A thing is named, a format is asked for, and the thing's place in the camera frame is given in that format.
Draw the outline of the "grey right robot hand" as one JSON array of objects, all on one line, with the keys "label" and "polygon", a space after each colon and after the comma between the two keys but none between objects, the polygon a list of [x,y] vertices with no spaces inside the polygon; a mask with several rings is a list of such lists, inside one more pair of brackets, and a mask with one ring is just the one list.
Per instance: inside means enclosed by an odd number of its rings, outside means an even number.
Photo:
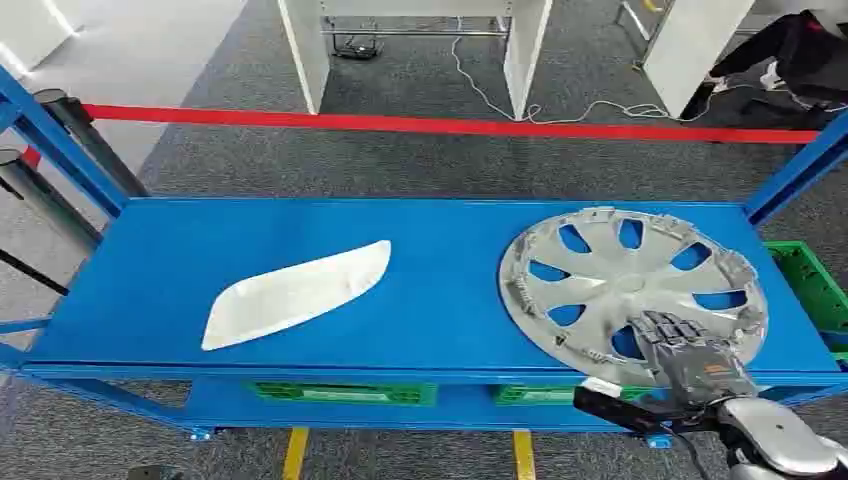
[{"label": "grey right robot hand", "polygon": [[677,403],[701,409],[758,388],[728,341],[700,323],[668,312],[644,310],[627,318],[644,359],[668,381]]}]

